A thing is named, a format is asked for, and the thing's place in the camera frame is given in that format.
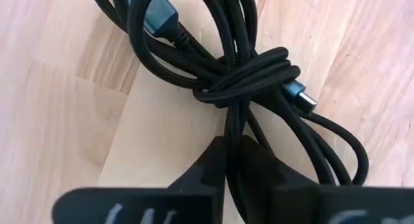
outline wooden surface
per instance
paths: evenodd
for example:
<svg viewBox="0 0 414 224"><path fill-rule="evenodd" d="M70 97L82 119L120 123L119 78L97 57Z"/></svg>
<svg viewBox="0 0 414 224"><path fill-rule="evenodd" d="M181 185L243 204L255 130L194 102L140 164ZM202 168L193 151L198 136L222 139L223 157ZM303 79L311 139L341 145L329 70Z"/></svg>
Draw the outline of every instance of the wooden surface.
<svg viewBox="0 0 414 224"><path fill-rule="evenodd" d="M220 55L201 1L171 2ZM257 0L257 50L289 49L316 112L364 143L368 185L414 186L412 3ZM166 186L223 132L225 110L138 68L93 0L0 0L0 23L0 223L49 223L54 200L80 186ZM277 156L314 178L283 121L252 109ZM316 129L354 172L349 147ZM241 222L229 197L225 220Z"/></svg>

